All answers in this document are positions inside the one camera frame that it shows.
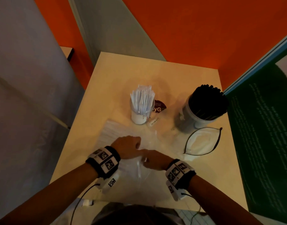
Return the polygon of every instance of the clear plastic container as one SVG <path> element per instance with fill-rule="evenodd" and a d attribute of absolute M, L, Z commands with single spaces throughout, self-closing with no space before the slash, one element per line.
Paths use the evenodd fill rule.
<path fill-rule="evenodd" d="M 145 124 L 149 120 L 149 117 L 151 115 L 152 110 L 154 109 L 154 106 L 155 106 L 155 100 L 153 100 L 153 104 L 149 110 L 147 110 L 146 112 L 139 112 L 134 109 L 132 101 L 130 99 L 131 120 L 137 125 Z"/>
<path fill-rule="evenodd" d="M 175 126 L 184 133 L 191 133 L 196 129 L 204 128 L 214 120 L 203 120 L 197 117 L 189 108 L 188 99 L 186 100 L 182 110 L 176 115 Z"/>

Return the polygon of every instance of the wooden tabletop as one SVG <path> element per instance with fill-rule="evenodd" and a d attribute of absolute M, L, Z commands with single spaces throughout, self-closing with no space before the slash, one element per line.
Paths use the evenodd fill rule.
<path fill-rule="evenodd" d="M 176 104 L 176 101 L 185 102 L 201 84 L 221 88 L 215 69 L 101 52 L 51 182 L 85 162 L 108 119 L 125 126 L 135 126 L 130 118 L 129 99 L 130 92 L 138 84 L 152 85 L 155 99 L 161 100 L 167 107 Z M 223 127 L 217 148 L 188 163 L 200 177 L 248 209 L 228 115 L 224 114 L 209 126 Z M 136 127 L 147 129 L 146 125 Z M 164 153 L 177 157 L 169 149 Z M 174 201 L 165 180 L 164 172 L 152 171 L 147 183 L 136 194 L 117 189 L 115 194 L 104 195 L 92 188 L 85 198 L 193 211 L 199 209 L 198 203 L 190 197 Z"/>

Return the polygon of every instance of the orange wall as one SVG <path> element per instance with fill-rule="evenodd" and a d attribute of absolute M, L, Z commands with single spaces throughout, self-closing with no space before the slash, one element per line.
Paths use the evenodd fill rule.
<path fill-rule="evenodd" d="M 59 46 L 74 48 L 75 53 L 70 60 L 70 65 L 81 85 L 86 89 L 93 72 L 93 64 L 68 0 L 35 0 L 35 2 Z"/>
<path fill-rule="evenodd" d="M 123 0 L 167 61 L 227 88 L 287 35 L 287 0 Z"/>

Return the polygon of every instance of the forearm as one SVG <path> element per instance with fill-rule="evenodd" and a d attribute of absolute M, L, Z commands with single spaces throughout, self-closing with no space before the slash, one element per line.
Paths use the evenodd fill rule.
<path fill-rule="evenodd" d="M 234 200 L 197 175 L 192 177 L 188 192 L 217 225 L 262 225 Z"/>
<path fill-rule="evenodd" d="M 3 224 L 50 224 L 96 178 L 87 163 L 60 177 L 1 219 Z"/>

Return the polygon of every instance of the gray wall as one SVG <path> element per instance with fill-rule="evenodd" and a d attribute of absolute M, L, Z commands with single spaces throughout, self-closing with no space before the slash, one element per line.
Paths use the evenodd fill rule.
<path fill-rule="evenodd" d="M 48 185 L 69 133 L 50 117 L 83 94 L 34 0 L 0 0 L 0 218 Z"/>
<path fill-rule="evenodd" d="M 122 0 L 69 0 L 94 64 L 101 51 L 165 58 Z"/>

